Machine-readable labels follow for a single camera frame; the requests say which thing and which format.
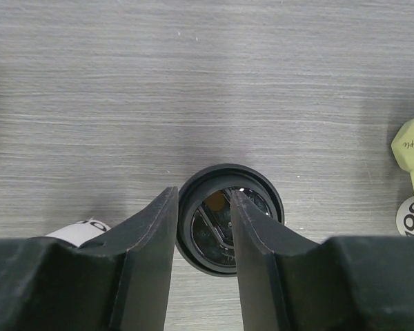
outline cylindrical container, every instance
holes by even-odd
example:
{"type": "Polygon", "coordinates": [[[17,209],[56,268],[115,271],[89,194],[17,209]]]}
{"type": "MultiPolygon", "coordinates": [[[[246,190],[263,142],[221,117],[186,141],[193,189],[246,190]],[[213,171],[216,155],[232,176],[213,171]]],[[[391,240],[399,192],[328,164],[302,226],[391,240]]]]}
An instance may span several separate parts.
{"type": "Polygon", "coordinates": [[[230,215],[233,190],[243,192],[263,213],[284,222],[279,194],[257,171],[219,164],[193,175],[179,191],[177,247],[191,265],[214,276],[236,275],[230,215]]]}
{"type": "Polygon", "coordinates": [[[89,219],[68,225],[60,230],[47,234],[45,237],[61,239],[75,247],[80,247],[83,243],[109,230],[110,227],[105,223],[97,221],[96,219],[89,219]]]}

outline jar lid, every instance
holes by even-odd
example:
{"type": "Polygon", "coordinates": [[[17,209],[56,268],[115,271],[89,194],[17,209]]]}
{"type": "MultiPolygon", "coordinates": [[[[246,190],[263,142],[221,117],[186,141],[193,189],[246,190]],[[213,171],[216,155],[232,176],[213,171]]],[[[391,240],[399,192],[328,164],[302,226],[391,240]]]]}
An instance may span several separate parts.
{"type": "Polygon", "coordinates": [[[199,171],[179,191],[177,247],[191,265],[206,274],[236,275],[230,215],[233,190],[243,192],[262,212],[284,223],[279,194],[262,174],[237,164],[199,171]]]}

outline gray wooden table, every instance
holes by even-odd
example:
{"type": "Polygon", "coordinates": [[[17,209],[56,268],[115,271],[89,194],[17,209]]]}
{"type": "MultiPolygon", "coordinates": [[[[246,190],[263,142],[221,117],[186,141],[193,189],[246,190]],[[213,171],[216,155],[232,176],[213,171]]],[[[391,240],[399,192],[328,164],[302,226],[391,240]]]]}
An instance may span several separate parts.
{"type": "MultiPolygon", "coordinates": [[[[397,234],[414,0],[0,0],[0,237],[114,225],[221,162],[317,241],[397,234]]],[[[236,279],[175,254],[166,331],[242,330],[236,279]]]]}

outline white sticker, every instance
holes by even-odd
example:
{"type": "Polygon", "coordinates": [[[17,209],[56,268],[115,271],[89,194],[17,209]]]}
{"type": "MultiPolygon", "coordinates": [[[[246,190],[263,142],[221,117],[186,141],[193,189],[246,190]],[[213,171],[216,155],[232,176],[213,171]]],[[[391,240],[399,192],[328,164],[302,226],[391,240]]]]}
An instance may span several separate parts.
{"type": "Polygon", "coordinates": [[[109,230],[109,226],[103,222],[89,219],[68,225],[60,230],[47,234],[45,237],[58,238],[79,247],[86,241],[98,237],[100,234],[109,230]]]}
{"type": "Polygon", "coordinates": [[[403,202],[397,211],[395,220],[402,236],[414,237],[414,197],[403,202]]]}

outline black rubber cap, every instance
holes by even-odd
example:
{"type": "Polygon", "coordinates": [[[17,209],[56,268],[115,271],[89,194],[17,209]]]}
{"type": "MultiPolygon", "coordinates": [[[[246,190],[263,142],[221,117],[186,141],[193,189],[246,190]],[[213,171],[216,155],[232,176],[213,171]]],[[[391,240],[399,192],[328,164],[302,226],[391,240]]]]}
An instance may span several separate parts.
{"type": "Polygon", "coordinates": [[[213,276],[236,275],[230,222],[233,190],[242,191],[260,210],[284,223],[279,194],[257,171],[219,164],[193,175],[179,191],[177,247],[191,265],[213,276]]]}

